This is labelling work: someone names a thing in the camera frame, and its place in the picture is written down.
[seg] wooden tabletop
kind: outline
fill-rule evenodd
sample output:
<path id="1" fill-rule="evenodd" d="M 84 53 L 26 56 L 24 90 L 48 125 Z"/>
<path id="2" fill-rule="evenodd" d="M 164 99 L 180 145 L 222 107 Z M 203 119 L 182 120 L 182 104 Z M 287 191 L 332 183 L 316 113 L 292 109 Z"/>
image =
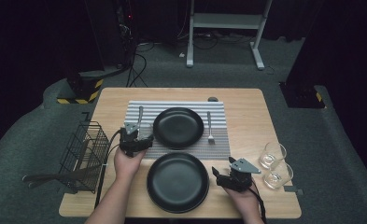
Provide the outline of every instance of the wooden tabletop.
<path id="1" fill-rule="evenodd" d="M 209 97 L 217 97 L 224 103 L 227 131 L 232 157 L 245 158 L 265 171 L 258 162 L 261 151 L 277 137 L 273 122 L 267 109 L 262 92 L 257 89 L 198 89 L 198 88 L 105 88 L 94 110 L 92 121 L 102 126 L 107 137 L 123 126 L 129 101 L 199 101 L 206 102 Z M 115 178 L 113 168 L 114 151 L 108 158 L 102 197 Z M 205 200 L 195 209 L 172 214 L 163 211 L 149 198 L 146 186 L 148 169 L 154 160 L 143 160 L 132 186 L 127 217 L 165 217 L 165 218 L 239 218 L 240 215 L 222 187 L 216 185 L 211 167 L 217 168 L 222 175 L 228 175 L 228 161 L 202 161 L 209 173 L 210 186 Z M 252 175 L 264 200 L 267 218 L 297 218 L 302 211 L 294 192 L 269 189 L 261 175 Z M 60 214 L 64 217 L 88 217 L 93 211 L 96 193 L 80 191 L 64 195 Z"/>

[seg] wire basket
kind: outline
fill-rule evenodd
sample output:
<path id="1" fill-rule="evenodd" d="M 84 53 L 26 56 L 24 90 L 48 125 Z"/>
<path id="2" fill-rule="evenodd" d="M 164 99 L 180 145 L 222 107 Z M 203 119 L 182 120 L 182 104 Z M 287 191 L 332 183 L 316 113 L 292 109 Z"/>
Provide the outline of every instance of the wire basket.
<path id="1" fill-rule="evenodd" d="M 80 123 L 61 157 L 59 174 L 68 175 L 75 171 L 81 174 L 77 178 L 67 177 L 59 181 L 74 193 L 79 190 L 95 193 L 108 147 L 108 139 L 98 122 Z"/>

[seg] dark background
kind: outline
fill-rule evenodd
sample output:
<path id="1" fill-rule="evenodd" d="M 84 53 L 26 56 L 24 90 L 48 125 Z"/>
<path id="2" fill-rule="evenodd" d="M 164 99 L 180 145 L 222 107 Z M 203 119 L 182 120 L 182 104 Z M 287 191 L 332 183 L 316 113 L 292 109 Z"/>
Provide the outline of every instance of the dark background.
<path id="1" fill-rule="evenodd" d="M 52 1 L 51 6 L 48 1 L 0 2 L 0 139 L 17 119 L 42 104 L 43 91 L 50 84 L 72 73 L 114 63 L 114 56 L 106 57 L 103 52 L 102 44 L 107 41 L 99 36 L 105 30 L 93 27 L 94 7 L 88 8 L 92 3 Z M 297 85 L 327 87 L 346 133 L 367 167 L 367 0 L 325 1 L 319 11 L 322 3 L 274 1 L 263 37 L 284 36 L 288 41 L 306 37 L 289 78 Z M 196 9 L 258 13 L 263 7 L 260 0 L 228 4 L 196 1 Z M 66 6 L 70 6 L 69 18 L 63 19 Z M 136 17 L 133 11 L 141 36 L 176 43 L 174 36 L 188 9 L 186 1 L 133 1 L 133 6 L 142 12 Z M 113 11 L 104 14 L 115 18 Z M 54 25 L 58 22 L 70 24 L 72 32 L 57 29 L 56 34 Z M 117 33 L 115 41 L 111 43 L 119 42 Z"/>

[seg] gray carpet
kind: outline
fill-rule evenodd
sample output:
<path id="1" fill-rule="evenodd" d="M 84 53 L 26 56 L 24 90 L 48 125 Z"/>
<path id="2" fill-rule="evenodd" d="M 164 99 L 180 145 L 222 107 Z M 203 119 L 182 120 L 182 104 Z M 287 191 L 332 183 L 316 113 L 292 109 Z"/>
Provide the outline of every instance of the gray carpet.
<path id="1" fill-rule="evenodd" d="M 172 48 L 145 45 L 138 48 L 147 59 L 142 74 L 149 87 L 258 88 L 261 89 L 280 142 L 288 149 L 288 163 L 295 171 L 293 183 L 303 215 L 298 219 L 270 219 L 269 223 L 367 223 L 367 171 L 349 142 L 324 87 L 316 86 L 325 109 L 288 108 L 278 87 L 285 81 L 303 43 L 262 40 L 261 56 L 267 67 L 258 71 L 242 43 L 221 43 L 212 49 L 194 50 L 194 67 L 186 67 L 186 46 Z M 196 40 L 206 48 L 212 43 Z M 144 62 L 136 57 L 134 68 Z M 106 77 L 102 88 L 125 87 L 128 72 Z M 65 80 L 49 86 L 44 103 L 29 112 L 0 140 L 0 223 L 83 223 L 85 218 L 67 218 L 58 209 L 64 186 L 53 181 L 36 189 L 21 182 L 24 175 L 55 173 L 69 134 L 73 133 L 89 105 L 56 103 Z M 144 87 L 138 79 L 137 87 Z M 127 219 L 127 223 L 167 223 L 163 219 Z M 240 220 L 180 220 L 181 223 L 241 223 Z"/>

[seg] placemat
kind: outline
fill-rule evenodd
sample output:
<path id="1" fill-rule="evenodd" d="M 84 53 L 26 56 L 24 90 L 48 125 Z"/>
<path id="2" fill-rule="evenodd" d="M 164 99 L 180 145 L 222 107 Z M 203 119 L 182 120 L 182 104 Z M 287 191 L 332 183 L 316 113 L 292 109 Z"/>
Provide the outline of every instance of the placemat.
<path id="1" fill-rule="evenodd" d="M 164 110 L 171 107 L 186 107 L 201 117 L 204 122 L 204 134 L 195 144 L 179 151 L 190 153 L 200 160 L 226 161 L 231 155 L 223 102 L 130 101 L 124 122 L 137 123 L 139 106 L 141 105 L 144 107 L 141 134 L 152 132 L 154 120 Z M 210 111 L 212 117 L 212 135 L 215 138 L 214 145 L 209 144 L 207 140 L 209 136 L 207 111 Z M 157 139 L 154 139 L 153 147 L 148 150 L 145 158 L 158 159 L 160 156 L 174 151 L 176 150 L 165 147 Z"/>

